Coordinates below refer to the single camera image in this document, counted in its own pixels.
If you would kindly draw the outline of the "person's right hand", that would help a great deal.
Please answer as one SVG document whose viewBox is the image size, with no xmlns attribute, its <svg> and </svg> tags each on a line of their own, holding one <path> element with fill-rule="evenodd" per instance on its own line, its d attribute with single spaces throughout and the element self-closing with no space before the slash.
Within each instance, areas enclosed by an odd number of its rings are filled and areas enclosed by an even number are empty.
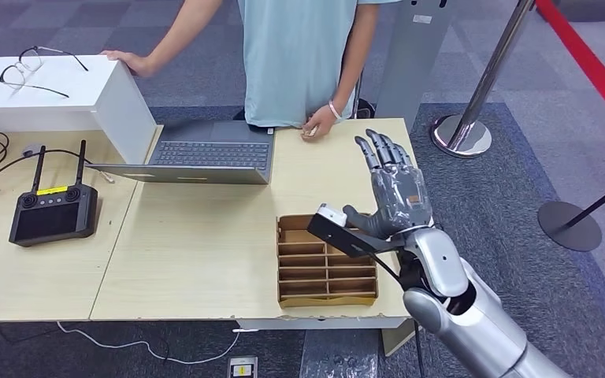
<svg viewBox="0 0 605 378">
<path fill-rule="evenodd" d="M 104 50 L 100 55 L 106 56 L 111 61 L 125 63 L 134 76 L 150 77 L 156 73 L 156 66 L 149 57 L 121 50 Z"/>
</svg>

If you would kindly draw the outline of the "person's left hand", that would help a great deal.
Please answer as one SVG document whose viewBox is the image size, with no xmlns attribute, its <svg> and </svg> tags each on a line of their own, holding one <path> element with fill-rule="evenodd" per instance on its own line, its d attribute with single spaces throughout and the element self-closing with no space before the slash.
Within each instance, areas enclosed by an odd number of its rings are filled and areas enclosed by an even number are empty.
<svg viewBox="0 0 605 378">
<path fill-rule="evenodd" d="M 302 139 L 311 142 L 326 136 L 337 120 L 330 105 L 322 106 L 302 126 Z"/>
</svg>

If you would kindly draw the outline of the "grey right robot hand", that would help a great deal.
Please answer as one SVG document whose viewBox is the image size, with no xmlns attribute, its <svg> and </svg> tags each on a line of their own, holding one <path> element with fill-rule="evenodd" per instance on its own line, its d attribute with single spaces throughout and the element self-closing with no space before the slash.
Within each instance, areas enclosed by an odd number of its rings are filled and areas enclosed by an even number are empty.
<svg viewBox="0 0 605 378">
<path fill-rule="evenodd" d="M 351 205 L 343 207 L 347 223 L 378 239 L 414 228 L 428 227 L 432 205 L 421 170 L 403 146 L 387 135 L 366 129 L 366 138 L 354 141 L 363 153 L 370 173 L 377 210 L 364 215 Z"/>
</svg>

